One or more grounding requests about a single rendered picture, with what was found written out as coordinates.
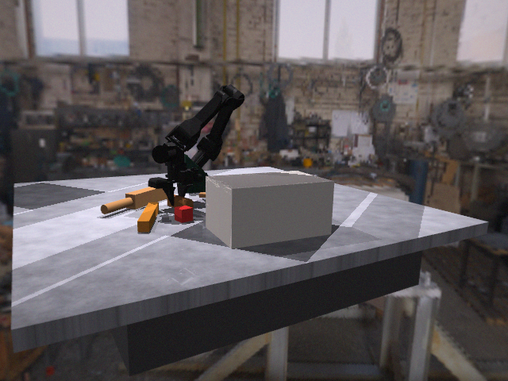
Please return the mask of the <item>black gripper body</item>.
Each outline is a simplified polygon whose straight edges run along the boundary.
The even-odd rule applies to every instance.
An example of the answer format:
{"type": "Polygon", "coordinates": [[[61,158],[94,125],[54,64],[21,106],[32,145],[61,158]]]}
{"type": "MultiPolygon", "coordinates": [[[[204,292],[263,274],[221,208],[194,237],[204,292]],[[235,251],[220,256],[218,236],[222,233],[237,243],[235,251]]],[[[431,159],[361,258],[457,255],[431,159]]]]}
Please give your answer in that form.
{"type": "MultiPolygon", "coordinates": [[[[171,173],[172,173],[172,170],[173,170],[174,166],[176,164],[179,164],[179,167],[181,167],[183,165],[183,163],[184,163],[184,160],[177,160],[177,161],[173,160],[173,161],[165,163],[165,166],[167,166],[167,175],[165,175],[165,178],[167,178],[167,179],[160,178],[160,177],[150,178],[149,181],[148,181],[148,186],[156,188],[156,189],[160,189],[160,188],[173,187],[173,183],[181,183],[181,184],[183,184],[177,178],[176,179],[172,179],[171,178],[171,173]]],[[[201,174],[198,174],[198,178],[194,179],[194,181],[196,183],[202,183],[202,176],[201,176],[201,174]]]]}

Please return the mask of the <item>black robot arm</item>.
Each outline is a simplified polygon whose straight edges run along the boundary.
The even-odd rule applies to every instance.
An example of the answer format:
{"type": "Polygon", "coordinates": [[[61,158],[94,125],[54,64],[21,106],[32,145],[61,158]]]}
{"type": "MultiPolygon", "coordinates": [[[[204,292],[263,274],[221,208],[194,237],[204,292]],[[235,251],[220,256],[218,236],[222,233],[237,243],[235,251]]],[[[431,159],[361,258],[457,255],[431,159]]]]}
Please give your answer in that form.
{"type": "MultiPolygon", "coordinates": [[[[221,135],[229,118],[243,102],[244,94],[233,85],[221,86],[214,97],[193,118],[178,124],[165,137],[168,140],[167,143],[154,147],[152,158],[158,164],[184,160],[184,152],[189,151],[197,144],[202,128],[218,113],[212,129],[200,140],[197,145],[198,151],[191,158],[200,168],[209,159],[215,161],[221,152],[223,143],[221,135]]],[[[171,178],[177,178],[183,184],[193,183],[194,179],[198,178],[198,169],[196,167],[186,168],[186,163],[183,163],[181,167],[176,164],[172,170],[171,178]]]]}

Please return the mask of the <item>brown cylinder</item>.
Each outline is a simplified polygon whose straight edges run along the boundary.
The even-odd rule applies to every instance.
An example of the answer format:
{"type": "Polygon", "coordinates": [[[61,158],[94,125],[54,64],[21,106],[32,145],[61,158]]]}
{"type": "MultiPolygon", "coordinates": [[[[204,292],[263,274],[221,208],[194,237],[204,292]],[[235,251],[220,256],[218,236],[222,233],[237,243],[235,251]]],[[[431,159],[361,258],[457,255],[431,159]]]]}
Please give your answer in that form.
{"type": "Polygon", "coordinates": [[[174,208],[177,207],[177,206],[189,206],[189,207],[193,208],[193,214],[197,214],[199,216],[206,217],[206,213],[194,209],[194,203],[193,203],[192,199],[184,198],[184,197],[181,197],[181,196],[178,196],[178,195],[175,195],[175,194],[174,194],[174,199],[175,199],[175,203],[172,206],[171,203],[169,202],[168,198],[167,198],[167,205],[171,206],[171,207],[174,207],[174,208]]]}

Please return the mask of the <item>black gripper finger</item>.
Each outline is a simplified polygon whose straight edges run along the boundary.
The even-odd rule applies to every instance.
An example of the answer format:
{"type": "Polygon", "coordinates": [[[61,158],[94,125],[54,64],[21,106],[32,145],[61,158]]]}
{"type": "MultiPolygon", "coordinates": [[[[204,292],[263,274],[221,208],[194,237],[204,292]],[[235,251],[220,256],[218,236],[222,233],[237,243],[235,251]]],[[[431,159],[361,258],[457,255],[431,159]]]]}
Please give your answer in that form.
{"type": "Polygon", "coordinates": [[[165,194],[167,195],[167,198],[169,200],[169,202],[171,203],[171,205],[173,206],[174,203],[175,203],[175,199],[174,199],[174,190],[175,190],[176,187],[169,187],[169,188],[162,188],[165,192],[165,194]]]}
{"type": "Polygon", "coordinates": [[[191,186],[193,186],[193,184],[184,185],[181,183],[177,183],[178,196],[185,197],[188,188],[191,186]]]}

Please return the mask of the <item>red block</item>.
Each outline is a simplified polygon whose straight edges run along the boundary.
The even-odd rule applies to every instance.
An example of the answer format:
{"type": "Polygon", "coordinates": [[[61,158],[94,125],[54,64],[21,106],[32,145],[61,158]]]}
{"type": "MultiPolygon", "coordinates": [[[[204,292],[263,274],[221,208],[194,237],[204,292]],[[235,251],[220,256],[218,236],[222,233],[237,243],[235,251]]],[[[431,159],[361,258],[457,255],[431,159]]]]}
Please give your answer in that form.
{"type": "Polygon", "coordinates": [[[193,221],[193,208],[189,206],[175,207],[175,220],[181,223],[193,221]]]}

